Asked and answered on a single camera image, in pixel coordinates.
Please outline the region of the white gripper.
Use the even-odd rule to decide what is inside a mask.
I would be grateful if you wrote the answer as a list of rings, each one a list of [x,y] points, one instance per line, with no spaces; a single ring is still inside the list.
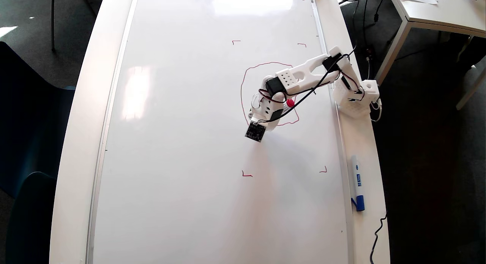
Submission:
[[[284,93],[276,93],[272,97],[266,93],[254,94],[249,109],[249,121],[265,126],[266,131],[274,130],[283,113],[285,101],[287,95]]]

